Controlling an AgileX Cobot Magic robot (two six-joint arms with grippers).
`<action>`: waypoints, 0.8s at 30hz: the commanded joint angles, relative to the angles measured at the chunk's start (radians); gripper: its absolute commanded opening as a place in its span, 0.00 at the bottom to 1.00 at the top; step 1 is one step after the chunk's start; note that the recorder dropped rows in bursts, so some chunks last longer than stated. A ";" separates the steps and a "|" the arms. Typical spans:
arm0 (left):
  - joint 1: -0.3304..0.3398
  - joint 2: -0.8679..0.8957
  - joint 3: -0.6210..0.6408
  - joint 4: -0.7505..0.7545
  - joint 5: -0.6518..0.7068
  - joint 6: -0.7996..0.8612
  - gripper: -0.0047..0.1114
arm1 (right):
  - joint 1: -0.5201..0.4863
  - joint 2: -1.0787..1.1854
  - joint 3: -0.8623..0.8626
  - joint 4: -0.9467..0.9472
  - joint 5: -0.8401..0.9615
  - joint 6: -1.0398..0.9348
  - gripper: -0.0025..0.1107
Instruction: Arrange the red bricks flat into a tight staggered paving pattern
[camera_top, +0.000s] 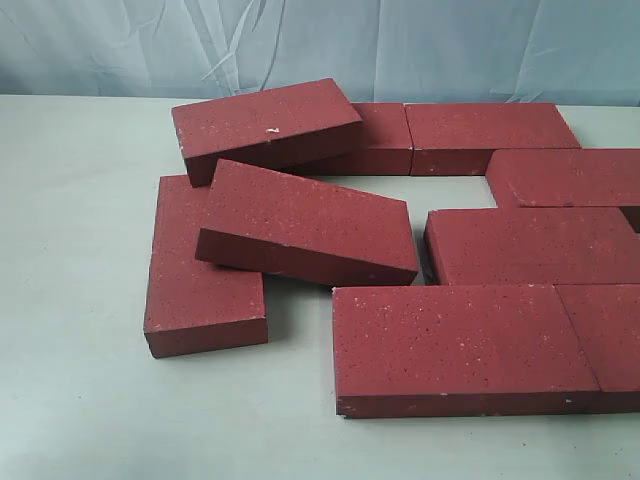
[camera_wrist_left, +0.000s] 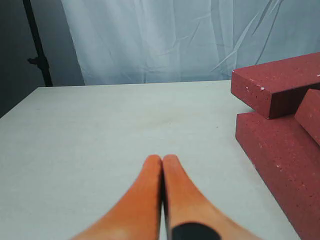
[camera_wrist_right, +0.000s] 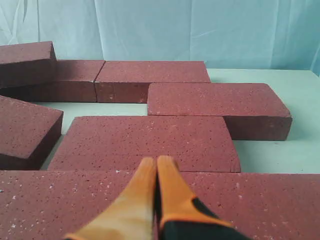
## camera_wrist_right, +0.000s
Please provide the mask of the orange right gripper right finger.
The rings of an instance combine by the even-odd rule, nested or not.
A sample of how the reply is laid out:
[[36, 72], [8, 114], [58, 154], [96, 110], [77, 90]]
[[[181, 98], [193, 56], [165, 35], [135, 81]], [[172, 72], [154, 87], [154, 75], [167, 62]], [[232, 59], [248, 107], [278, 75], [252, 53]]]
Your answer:
[[248, 240], [191, 190], [171, 156], [157, 158], [160, 240]]

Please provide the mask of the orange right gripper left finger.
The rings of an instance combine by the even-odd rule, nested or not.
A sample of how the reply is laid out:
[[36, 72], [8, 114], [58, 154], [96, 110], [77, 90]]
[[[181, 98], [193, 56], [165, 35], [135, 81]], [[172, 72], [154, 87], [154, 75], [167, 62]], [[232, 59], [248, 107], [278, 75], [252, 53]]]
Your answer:
[[87, 225], [65, 240], [151, 240], [157, 179], [155, 160], [144, 157], [125, 189]]

